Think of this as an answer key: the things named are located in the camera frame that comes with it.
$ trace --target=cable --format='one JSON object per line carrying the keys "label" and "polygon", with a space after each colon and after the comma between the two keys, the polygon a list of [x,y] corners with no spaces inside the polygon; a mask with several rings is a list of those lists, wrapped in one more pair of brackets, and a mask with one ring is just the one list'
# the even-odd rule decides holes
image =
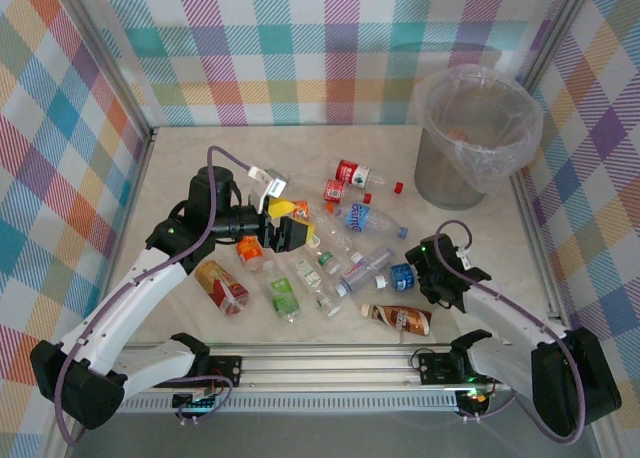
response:
{"label": "cable", "polygon": [[[560,350],[562,350],[562,353],[564,354],[565,358],[567,359],[567,363],[569,364],[569,368],[571,369],[571,373],[573,375],[573,380],[575,381],[575,384],[576,384],[576,392],[578,394],[578,420],[577,420],[578,423],[577,423],[576,429],[566,437],[559,436],[558,434],[551,431],[544,423],[542,423],[540,421],[539,416],[535,416],[534,413],[531,412],[528,408],[523,407],[523,410],[527,414],[527,416],[531,418],[531,420],[536,425],[538,430],[540,430],[542,434],[545,435],[547,438],[561,445],[574,444],[576,441],[578,441],[578,439],[582,435],[582,432],[584,431],[585,418],[586,418],[586,403],[585,403],[584,387],[582,384],[582,379],[580,378],[580,372],[578,371],[578,364],[573,359],[573,356],[571,356],[571,352],[567,348],[567,345],[565,345],[562,339],[553,330],[547,327],[547,325],[542,320],[540,320],[538,317],[536,317],[535,315],[527,311],[522,306],[511,301],[509,298],[502,295],[501,293],[498,293],[497,291],[489,288],[488,286],[485,286],[482,283],[478,283],[477,281],[471,278],[468,278],[462,273],[459,273],[451,265],[449,265],[449,263],[447,263],[447,261],[442,256],[442,252],[440,251],[439,239],[440,239],[440,235],[442,234],[442,230],[448,225],[452,225],[452,224],[460,225],[467,232],[469,241],[465,246],[465,249],[468,249],[471,246],[471,243],[473,242],[473,235],[471,234],[471,230],[469,229],[466,223],[460,220],[447,220],[444,223],[442,223],[438,227],[434,235],[436,256],[438,257],[438,260],[440,261],[440,263],[442,263],[442,266],[444,266],[447,269],[447,271],[452,273],[454,276],[460,278],[463,281],[466,281],[472,286],[475,286],[479,290],[482,290],[485,293],[488,293],[491,296],[494,296],[497,300],[502,301],[503,303],[505,303],[506,305],[508,305],[509,307],[513,308],[515,311],[520,313],[522,316],[527,318],[529,321],[531,321],[533,324],[539,327],[541,331],[549,335],[553,339],[553,341],[556,342]],[[514,395],[514,399],[522,405],[522,400],[519,399],[519,397]]]}
{"label": "cable", "polygon": [[[227,403],[227,401],[229,401],[229,398],[231,397],[231,392],[233,391],[233,382],[226,376],[222,376],[222,375],[185,376],[183,378],[174,378],[173,380],[167,380],[167,383],[188,383],[190,381],[202,381],[202,380],[213,380],[214,382],[216,380],[224,381],[229,386],[229,391],[227,391],[227,394],[222,399],[222,401],[218,403],[216,406],[214,406],[211,410],[207,411],[204,415],[200,417],[196,418],[194,416],[192,419],[193,426],[198,426],[198,422],[205,421],[211,418],[216,411],[222,408]],[[178,407],[178,418],[180,418],[180,424],[182,426],[185,426],[185,424],[188,422],[187,419],[182,414],[182,410],[184,409],[185,406],[187,406],[187,403],[184,403]]]}
{"label": "cable", "polygon": [[[122,295],[124,295],[130,289],[134,288],[134,286],[137,286],[144,279],[150,277],[151,275],[157,273],[160,270],[163,270],[164,268],[170,265],[173,265],[174,263],[177,263],[178,261],[183,259],[185,256],[193,253],[207,239],[207,236],[209,235],[209,230],[213,227],[213,223],[216,218],[216,186],[215,186],[216,181],[215,181],[215,176],[213,172],[213,152],[214,151],[217,151],[218,153],[222,153],[224,156],[229,158],[240,168],[246,171],[249,171],[250,168],[248,165],[238,160],[235,156],[231,155],[231,153],[229,153],[228,151],[223,150],[219,146],[209,147],[209,149],[207,150],[207,174],[209,176],[209,191],[211,193],[211,206],[209,208],[209,221],[207,223],[207,226],[205,227],[205,231],[202,233],[200,238],[198,238],[196,242],[193,245],[191,245],[189,248],[187,248],[181,253],[178,253],[176,256],[169,258],[164,263],[161,263],[146,272],[140,273],[138,276],[133,278],[132,281],[125,283],[118,291],[116,291],[113,294],[113,296],[111,296],[111,298],[109,298],[109,300],[104,304],[104,306],[102,306],[102,308],[98,310],[98,312],[96,313],[96,316],[93,317],[93,319],[89,322],[89,324],[86,326],[84,331],[80,334],[80,336],[76,340],[76,343],[73,345],[73,347],[71,348],[71,351],[69,351],[69,354],[67,355],[64,362],[62,363],[62,367],[60,368],[60,373],[58,374],[58,378],[56,380],[56,387],[53,395],[53,405],[54,405],[54,411],[56,416],[56,422],[58,423],[58,428],[60,429],[62,438],[69,446],[76,446],[78,444],[76,439],[74,439],[71,436],[71,433],[69,433],[69,430],[67,429],[67,425],[64,422],[64,415],[62,414],[63,413],[62,387],[64,385],[64,379],[67,376],[67,373],[69,371],[69,367],[71,366],[71,363],[73,362],[73,359],[75,358],[75,356],[78,354],[78,352],[82,348],[81,343],[86,343],[86,340],[89,337],[89,335],[93,332],[93,329],[100,322],[100,320],[107,314],[107,312],[113,307],[113,305],[122,297]],[[82,433],[84,433],[84,429],[81,431],[77,439],[80,439],[80,437],[82,436]]]}
{"label": "cable", "polygon": [[426,348],[424,346],[422,348],[418,348],[416,351],[413,352],[413,355],[411,355],[411,358],[409,358],[409,366],[414,370],[416,370],[417,372],[420,372],[420,368],[416,368],[415,366],[413,366],[413,359],[416,357],[416,355],[420,350],[427,350],[429,353],[435,353],[435,351],[433,351],[431,348]]}

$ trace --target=gray bin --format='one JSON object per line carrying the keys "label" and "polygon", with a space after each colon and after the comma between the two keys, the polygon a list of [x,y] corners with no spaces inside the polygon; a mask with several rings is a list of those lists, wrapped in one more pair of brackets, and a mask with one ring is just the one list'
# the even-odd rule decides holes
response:
{"label": "gray bin", "polygon": [[542,107],[495,70],[445,70],[419,83],[414,100],[423,128],[415,184],[440,208],[477,205],[531,162],[540,143]]}

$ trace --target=clear plastic bag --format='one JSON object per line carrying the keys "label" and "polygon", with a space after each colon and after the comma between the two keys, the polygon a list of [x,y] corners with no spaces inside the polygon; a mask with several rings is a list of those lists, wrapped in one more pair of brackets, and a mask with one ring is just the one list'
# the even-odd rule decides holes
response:
{"label": "clear plastic bag", "polygon": [[460,65],[437,73],[416,85],[414,103],[426,134],[481,193],[530,163],[540,144],[540,104],[489,68]]}

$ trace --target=plaid fabric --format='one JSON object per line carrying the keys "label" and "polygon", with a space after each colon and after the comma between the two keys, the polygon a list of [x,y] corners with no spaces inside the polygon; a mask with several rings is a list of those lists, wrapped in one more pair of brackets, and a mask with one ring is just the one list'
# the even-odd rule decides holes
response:
{"label": "plaid fabric", "polygon": [[514,60],[526,55],[544,14],[533,17],[541,3],[548,6],[545,0],[86,3],[114,55],[123,56],[121,67],[149,121],[172,126],[413,121],[409,102],[418,77],[459,63],[515,75]]}
{"label": "plaid fabric", "polygon": [[0,0],[0,456],[35,456],[29,353],[95,306],[142,139],[57,0]]}
{"label": "plaid fabric", "polygon": [[572,325],[602,341],[640,453],[640,0],[588,0],[535,96],[545,123],[528,193]]}

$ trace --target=plaid wall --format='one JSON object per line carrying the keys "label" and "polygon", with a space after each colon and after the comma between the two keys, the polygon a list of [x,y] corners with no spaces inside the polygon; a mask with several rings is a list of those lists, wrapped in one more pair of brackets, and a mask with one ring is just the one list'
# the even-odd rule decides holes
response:
{"label": "plaid wall", "polygon": [[35,456],[29,353],[95,306],[142,139],[58,0],[0,0],[0,457]]}
{"label": "plaid wall", "polygon": [[640,456],[640,0],[588,0],[544,76],[528,193],[574,326],[598,335]]}
{"label": "plaid wall", "polygon": [[412,121],[417,77],[459,63],[515,76],[552,1],[85,3],[149,121],[190,126]]}

